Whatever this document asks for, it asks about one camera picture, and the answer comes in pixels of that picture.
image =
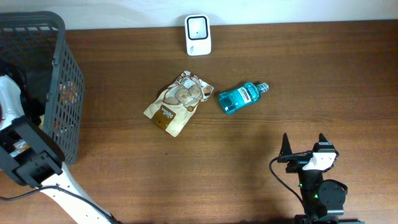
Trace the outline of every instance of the black wire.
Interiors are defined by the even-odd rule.
[[[30,192],[24,193],[24,194],[19,195],[19,196],[16,196],[16,197],[11,197],[11,198],[6,198],[6,197],[0,196],[0,200],[10,202],[10,201],[13,201],[13,200],[17,200],[17,199],[20,199],[20,198],[24,198],[24,197],[30,196],[30,195],[32,195],[32,194],[35,194],[35,193],[37,193],[37,192],[41,192],[42,190],[47,190],[47,189],[59,190],[59,191],[65,193],[65,194],[71,195],[72,197],[78,198],[78,199],[80,199],[80,200],[86,202],[87,204],[91,205],[93,208],[95,208],[97,211],[99,211],[102,215],[104,215],[109,221],[113,220],[113,217],[112,217],[111,215],[108,215],[106,212],[104,212],[102,209],[100,209],[100,208],[99,208],[97,205],[95,205],[93,202],[91,202],[91,201],[89,201],[89,200],[87,200],[87,199],[85,199],[85,198],[83,198],[83,197],[81,197],[81,196],[79,196],[79,195],[76,195],[76,194],[74,194],[74,193],[72,193],[72,192],[69,192],[69,191],[67,191],[67,190],[65,190],[65,189],[62,189],[62,188],[60,188],[58,185],[41,187],[41,188],[39,188],[39,189],[32,190],[32,191],[30,191]]]
[[[303,209],[304,209],[304,213],[306,213],[305,207],[304,207],[304,202],[303,200],[300,198],[300,196],[298,195],[298,193],[296,193],[293,189],[291,189],[288,185],[286,185],[281,179],[279,179],[279,177],[274,173],[274,171],[272,170],[272,163],[274,163],[276,160],[278,160],[279,157],[274,158],[273,160],[270,161],[269,163],[269,170],[271,171],[271,174],[284,186],[287,188],[287,190],[291,191],[300,201]]]

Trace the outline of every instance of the snack bag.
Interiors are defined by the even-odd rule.
[[[148,106],[144,114],[175,137],[195,113],[199,103],[206,101],[213,90],[196,75],[184,71]]]

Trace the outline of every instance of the white plug-in device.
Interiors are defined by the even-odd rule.
[[[206,15],[191,15],[185,18],[187,53],[191,56],[211,52],[210,22]]]

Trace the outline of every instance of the blue mouthwash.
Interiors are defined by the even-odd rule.
[[[259,101],[261,94],[266,91],[268,91],[266,83],[257,86],[253,83],[246,83],[240,88],[220,94],[218,101],[225,113],[233,114],[237,110]]]

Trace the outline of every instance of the cookie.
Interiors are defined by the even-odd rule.
[[[195,99],[201,99],[201,89],[197,85],[193,85],[189,88],[189,93],[192,95],[193,98]]]
[[[178,92],[176,92],[175,97],[181,103],[188,103],[192,99],[191,94],[186,88],[181,88]]]
[[[174,96],[167,97],[166,99],[163,100],[163,102],[170,104],[170,105],[179,105],[180,104],[179,100]]]

